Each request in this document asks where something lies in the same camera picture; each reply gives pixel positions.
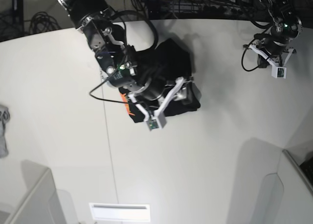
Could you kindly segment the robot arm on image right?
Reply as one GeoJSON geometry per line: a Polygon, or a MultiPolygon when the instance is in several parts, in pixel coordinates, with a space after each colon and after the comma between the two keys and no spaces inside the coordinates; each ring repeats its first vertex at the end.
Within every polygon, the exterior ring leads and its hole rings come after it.
{"type": "Polygon", "coordinates": [[[241,65],[246,72],[252,72],[258,68],[267,68],[270,62],[283,66],[296,50],[288,45],[296,39],[302,32],[302,21],[296,15],[296,12],[288,0],[260,0],[271,19],[266,25],[261,25],[255,21],[250,13],[245,9],[242,0],[238,4],[242,12],[247,16],[250,22],[263,30],[254,35],[249,44],[244,45],[244,51],[241,58],[241,65]],[[257,66],[247,69],[244,66],[244,58],[247,50],[256,48],[265,55],[258,54],[257,66]]]}

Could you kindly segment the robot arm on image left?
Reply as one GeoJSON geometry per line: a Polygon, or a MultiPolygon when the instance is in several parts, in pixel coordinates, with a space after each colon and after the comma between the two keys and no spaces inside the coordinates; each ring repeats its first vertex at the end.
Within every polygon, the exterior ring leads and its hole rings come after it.
{"type": "Polygon", "coordinates": [[[164,109],[166,116],[195,112],[200,102],[193,91],[191,56],[175,40],[159,42],[155,26],[146,21],[153,43],[136,50],[127,40],[126,26],[114,23],[135,11],[114,12],[105,0],[58,0],[76,29],[86,37],[108,84],[117,88],[129,117],[143,122],[144,111],[152,116],[179,78],[183,84],[164,109]]]}

